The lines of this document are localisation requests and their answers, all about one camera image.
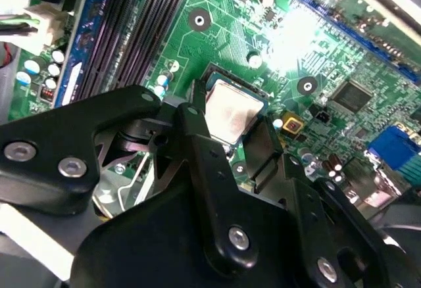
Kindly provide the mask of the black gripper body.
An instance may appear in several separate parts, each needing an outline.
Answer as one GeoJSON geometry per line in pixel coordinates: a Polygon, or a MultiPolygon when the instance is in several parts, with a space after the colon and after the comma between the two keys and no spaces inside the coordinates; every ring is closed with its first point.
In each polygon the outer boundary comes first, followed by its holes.
{"type": "Polygon", "coordinates": [[[296,287],[301,250],[283,185],[281,207],[234,181],[173,183],[95,229],[79,248],[72,287],[296,287]]]}

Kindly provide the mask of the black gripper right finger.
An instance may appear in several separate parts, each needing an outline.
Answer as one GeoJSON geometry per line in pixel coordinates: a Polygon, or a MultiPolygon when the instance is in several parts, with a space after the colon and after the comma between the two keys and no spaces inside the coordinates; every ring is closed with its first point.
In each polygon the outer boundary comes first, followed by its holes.
{"type": "Polygon", "coordinates": [[[418,267],[380,234],[332,181],[306,177],[269,118],[243,141],[255,193],[282,213],[282,264],[290,287],[417,287],[418,267]]]}

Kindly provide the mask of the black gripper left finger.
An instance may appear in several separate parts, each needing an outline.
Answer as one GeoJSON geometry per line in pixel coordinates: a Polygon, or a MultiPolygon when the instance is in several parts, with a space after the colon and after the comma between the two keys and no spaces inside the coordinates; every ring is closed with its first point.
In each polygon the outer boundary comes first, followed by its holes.
{"type": "Polygon", "coordinates": [[[50,216],[79,214],[103,167],[146,148],[155,156],[150,199],[173,183],[235,182],[205,105],[199,89],[172,106],[133,85],[2,125],[1,200],[50,216]]]}

